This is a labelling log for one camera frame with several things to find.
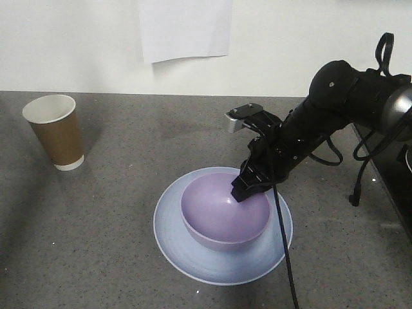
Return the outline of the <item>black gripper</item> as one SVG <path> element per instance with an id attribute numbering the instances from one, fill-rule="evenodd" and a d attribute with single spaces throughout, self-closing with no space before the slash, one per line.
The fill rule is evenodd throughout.
<path id="1" fill-rule="evenodd" d="M 285 181 L 302 160 L 322 144 L 322 130 L 299 111 L 285 120 L 262 111 L 245 120 L 244 126 L 257 132 L 249 142 L 249 157 L 232 181 L 231 195 L 237 202 L 273 188 Z"/>

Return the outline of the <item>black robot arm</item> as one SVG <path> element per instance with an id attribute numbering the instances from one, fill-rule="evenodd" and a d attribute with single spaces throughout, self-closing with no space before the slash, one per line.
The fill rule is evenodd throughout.
<path id="1" fill-rule="evenodd" d="M 227 113 L 231 131 L 258 133 L 248 148 L 232 196 L 243 201 L 285 181 L 290 172 L 336 131 L 354 123 L 390 141 L 411 140 L 411 77 L 357 71 L 346 61 L 332 61 L 315 75 L 308 96 L 281 120 L 258 104 Z"/>

